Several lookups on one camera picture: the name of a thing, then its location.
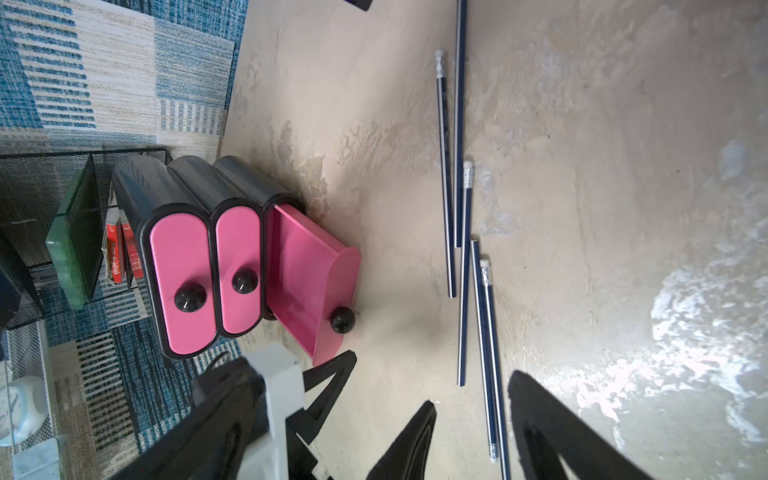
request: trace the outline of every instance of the wire mesh basket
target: wire mesh basket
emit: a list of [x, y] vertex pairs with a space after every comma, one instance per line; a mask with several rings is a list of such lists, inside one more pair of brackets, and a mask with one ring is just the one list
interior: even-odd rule
[[162, 147], [0, 155], [0, 229], [27, 267], [51, 261], [45, 236], [70, 179], [89, 158], [93, 158], [98, 204], [103, 213], [108, 206], [112, 170], [136, 154], [170, 162], [168, 150]]
[[48, 341], [45, 335], [45, 322], [30, 323], [21, 328], [8, 331], [8, 358], [5, 368], [0, 375], [5, 376], [6, 387], [2, 390], [2, 395], [6, 396], [5, 404], [8, 406], [5, 414], [9, 417], [10, 425], [17, 425], [21, 419], [15, 416], [12, 409], [12, 400], [9, 395], [8, 385], [13, 380], [26, 376], [34, 376], [43, 379], [45, 383], [45, 398], [48, 408], [48, 417], [42, 426], [32, 433], [26, 439], [16, 439], [12, 437], [12, 454], [26, 450], [33, 445], [44, 442], [58, 434], [56, 414], [58, 412], [55, 405], [55, 393], [53, 390], [53, 380], [51, 378], [50, 363], [48, 362]]

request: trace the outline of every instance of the rug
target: rug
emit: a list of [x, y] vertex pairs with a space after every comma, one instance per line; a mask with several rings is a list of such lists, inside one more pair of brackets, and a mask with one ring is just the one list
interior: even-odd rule
[[157, 348], [151, 319], [51, 348], [69, 478], [108, 478], [151, 447], [190, 411], [192, 380], [235, 339], [218, 339], [193, 359]]
[[215, 160], [247, 2], [0, 6], [0, 154], [163, 144]]

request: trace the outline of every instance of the black mesh organizer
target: black mesh organizer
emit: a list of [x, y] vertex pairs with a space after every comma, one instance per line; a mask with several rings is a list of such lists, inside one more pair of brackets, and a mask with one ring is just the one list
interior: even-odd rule
[[[45, 240], [56, 217], [65, 217], [89, 301], [102, 300], [91, 295], [102, 264], [112, 170], [135, 154], [171, 161], [162, 147], [0, 155], [0, 326], [14, 329], [61, 313], [42, 311], [29, 273], [32, 267], [51, 264]], [[69, 208], [59, 213], [77, 175], [80, 181]]]

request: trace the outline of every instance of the concrete floor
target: concrete floor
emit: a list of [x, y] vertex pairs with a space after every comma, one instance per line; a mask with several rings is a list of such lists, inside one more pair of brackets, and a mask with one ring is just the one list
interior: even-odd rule
[[[221, 154], [362, 252], [359, 361], [314, 447], [339, 480], [425, 399], [427, 477], [499, 477], [476, 323], [460, 389], [445, 288], [434, 52], [454, 32], [454, 2], [250, 3]], [[505, 376], [531, 373], [655, 478], [768, 472], [767, 45], [765, 2], [469, 3], [473, 230]], [[269, 340], [303, 355], [276, 323], [243, 344]]]

